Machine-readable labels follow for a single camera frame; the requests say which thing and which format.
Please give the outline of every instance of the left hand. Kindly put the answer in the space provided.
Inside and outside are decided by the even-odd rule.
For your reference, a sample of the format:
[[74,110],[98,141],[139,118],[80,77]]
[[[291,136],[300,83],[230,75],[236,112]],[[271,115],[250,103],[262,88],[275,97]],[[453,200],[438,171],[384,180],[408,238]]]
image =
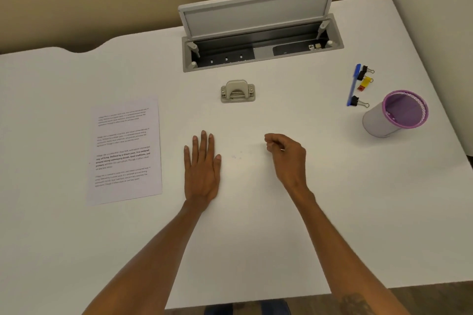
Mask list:
[[192,138],[192,160],[189,147],[184,146],[184,193],[186,200],[197,205],[201,211],[217,196],[220,184],[220,166],[222,156],[214,158],[215,140],[209,135],[209,149],[207,150],[207,133],[202,131],[201,145],[197,136]]

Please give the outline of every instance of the flip-up lid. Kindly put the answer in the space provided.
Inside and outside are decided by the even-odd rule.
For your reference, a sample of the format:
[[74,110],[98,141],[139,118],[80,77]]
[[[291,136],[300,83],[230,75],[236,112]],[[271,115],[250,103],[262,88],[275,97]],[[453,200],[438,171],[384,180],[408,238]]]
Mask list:
[[178,10],[190,40],[208,39],[289,25],[327,16],[332,0],[210,0]]

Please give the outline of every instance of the desk surface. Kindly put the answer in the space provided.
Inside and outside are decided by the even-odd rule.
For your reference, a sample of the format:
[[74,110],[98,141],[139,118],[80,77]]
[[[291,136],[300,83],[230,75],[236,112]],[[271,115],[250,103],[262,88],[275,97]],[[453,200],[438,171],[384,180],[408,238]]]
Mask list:
[[[473,279],[473,172],[391,0],[332,4],[345,49],[182,72],[182,28],[74,54],[0,56],[0,304],[6,314],[81,312],[175,216],[183,145],[205,129],[222,154],[217,199],[189,242],[168,308],[329,292],[263,135],[307,149],[322,208],[388,287]],[[429,120],[388,139],[346,107],[356,63],[376,70],[372,105],[420,94]],[[222,104],[231,79],[256,101]],[[90,109],[159,99],[163,194],[86,206]]]

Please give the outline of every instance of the hand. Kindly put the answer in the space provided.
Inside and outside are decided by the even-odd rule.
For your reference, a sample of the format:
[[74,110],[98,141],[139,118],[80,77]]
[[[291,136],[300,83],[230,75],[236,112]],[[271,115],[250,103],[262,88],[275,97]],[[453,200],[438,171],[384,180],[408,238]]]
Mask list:
[[266,149],[272,153],[276,176],[290,196],[313,198],[305,180],[305,148],[279,133],[267,133],[264,140]]
[[207,133],[202,131],[201,146],[197,136],[192,138],[192,161],[189,147],[184,146],[184,193],[186,200],[205,211],[210,201],[217,196],[220,184],[220,166],[222,156],[214,158],[215,141],[209,135],[209,149],[207,150]]

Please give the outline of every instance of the black binder clip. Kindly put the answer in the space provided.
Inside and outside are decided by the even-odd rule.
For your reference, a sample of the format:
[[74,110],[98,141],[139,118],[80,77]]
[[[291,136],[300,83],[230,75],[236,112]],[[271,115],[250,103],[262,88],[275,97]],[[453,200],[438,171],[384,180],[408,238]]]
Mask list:
[[350,102],[350,106],[364,106],[366,108],[370,107],[370,104],[367,103],[367,102],[362,102],[359,100],[359,97],[356,97],[356,96],[352,96],[352,100]]
[[358,74],[358,80],[360,80],[360,81],[363,80],[366,73],[375,73],[375,71],[369,69],[366,65],[363,65],[363,68],[361,69],[361,71]]

